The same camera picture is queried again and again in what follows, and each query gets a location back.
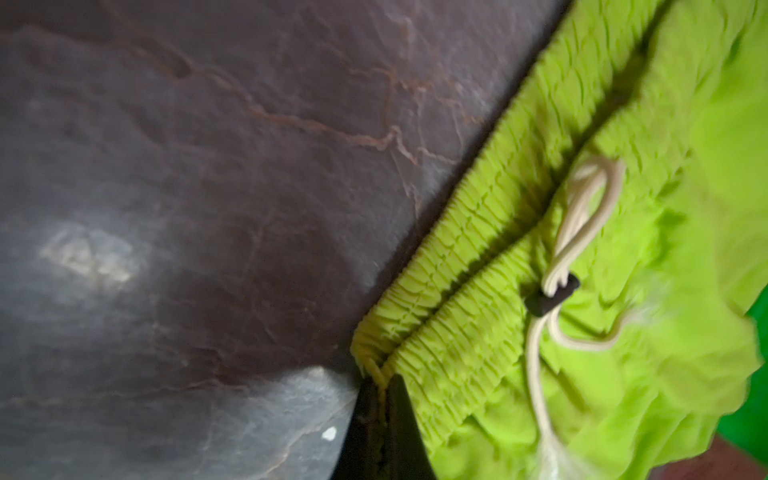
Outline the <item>lime green shorts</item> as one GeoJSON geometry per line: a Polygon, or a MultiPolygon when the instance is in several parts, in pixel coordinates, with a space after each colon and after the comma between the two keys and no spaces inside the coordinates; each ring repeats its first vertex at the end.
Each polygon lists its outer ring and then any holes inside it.
{"type": "Polygon", "coordinates": [[[767,5],[576,1],[357,327],[440,479],[644,479],[761,365],[767,5]]]}

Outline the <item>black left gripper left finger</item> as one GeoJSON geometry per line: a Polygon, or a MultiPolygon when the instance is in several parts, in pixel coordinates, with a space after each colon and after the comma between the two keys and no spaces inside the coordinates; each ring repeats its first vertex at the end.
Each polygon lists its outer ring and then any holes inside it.
{"type": "Polygon", "coordinates": [[[379,389],[372,378],[361,386],[331,480],[376,479],[382,454],[379,389]]]}

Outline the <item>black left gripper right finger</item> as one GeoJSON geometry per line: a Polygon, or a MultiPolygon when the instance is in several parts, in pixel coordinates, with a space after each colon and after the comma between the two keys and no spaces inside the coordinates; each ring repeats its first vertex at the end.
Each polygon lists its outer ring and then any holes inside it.
{"type": "Polygon", "coordinates": [[[395,374],[386,391],[385,457],[394,480],[436,480],[403,376],[395,374]]]}

